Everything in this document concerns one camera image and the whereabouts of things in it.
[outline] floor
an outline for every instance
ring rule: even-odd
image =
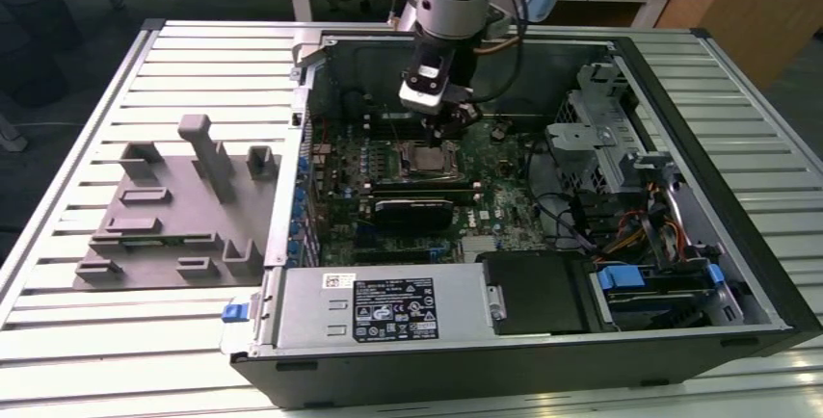
[[[56,56],[70,91],[56,103],[19,108],[0,93],[0,108],[29,141],[22,153],[0,151],[0,263],[93,110],[145,18],[292,20],[289,0],[65,0],[85,42]],[[384,21],[391,0],[312,0],[317,21]],[[0,23],[7,15],[0,12]],[[823,156],[823,41],[813,40],[766,97]]]

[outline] blue latch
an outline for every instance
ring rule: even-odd
[[[645,286],[638,266],[607,266],[597,272],[597,280],[602,290]]]
[[[220,319],[227,324],[248,322],[248,303],[245,302],[243,304],[227,304],[223,309]]]
[[[300,156],[296,160],[296,170],[299,170],[299,172],[308,172],[308,160],[304,156]]]
[[[293,240],[289,240],[288,244],[285,245],[285,251],[288,252],[288,254],[297,254],[299,253],[299,243]]]
[[[725,276],[722,275],[720,266],[716,264],[707,264],[707,276],[710,276],[710,281],[714,282],[714,285],[725,281]]]

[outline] gray plastic block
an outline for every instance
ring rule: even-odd
[[[177,133],[190,143],[196,155],[197,173],[208,179],[220,203],[233,201],[235,192],[228,179],[233,173],[221,144],[208,137],[210,120],[205,115],[184,115],[177,125]]]
[[[206,127],[206,119],[198,122]],[[129,164],[136,174],[120,181],[77,267],[76,289],[260,284],[279,157],[267,147],[228,157],[210,139],[196,136],[192,144],[204,142],[210,151],[200,167],[216,166],[233,200],[220,201],[220,186],[200,178],[193,157],[162,158],[152,144],[132,144],[125,160],[142,163]]]
[[[120,166],[133,182],[150,182],[154,179],[152,163],[161,163],[162,157],[152,143],[128,143],[120,156]]]
[[[269,146],[252,146],[245,156],[245,167],[253,180],[276,180],[277,166]]]
[[[88,283],[120,280],[122,269],[109,259],[92,259],[77,266],[77,277]]]
[[[243,244],[241,249],[236,248],[233,242],[225,242],[223,262],[235,276],[261,275],[261,254],[251,240]]]
[[[215,277],[220,273],[210,257],[181,257],[177,259],[177,274],[189,279]]]
[[[166,203],[170,201],[170,192],[164,187],[138,187],[122,190],[120,193],[120,203]]]

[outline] slotted metal table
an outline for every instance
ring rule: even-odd
[[[74,267],[121,177],[128,141],[188,153],[176,122],[204,113],[229,154],[281,152],[292,47],[323,28],[382,25],[166,21],[144,29],[0,271],[0,415],[415,417],[820,416],[823,339],[695,379],[412,405],[283,411],[228,366],[220,312],[256,288],[81,293]],[[823,164],[710,39],[689,31],[538,28],[629,36],[808,305],[823,312]]]

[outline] metal bracket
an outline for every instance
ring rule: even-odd
[[[323,32],[316,28],[300,28],[293,33],[291,57],[295,67],[305,67],[323,59]]]
[[[627,153],[626,159],[634,164],[635,170],[661,170],[673,163],[667,152]]]
[[[615,145],[614,137],[605,127],[574,122],[550,124],[546,130],[551,145],[561,150],[595,150]]]

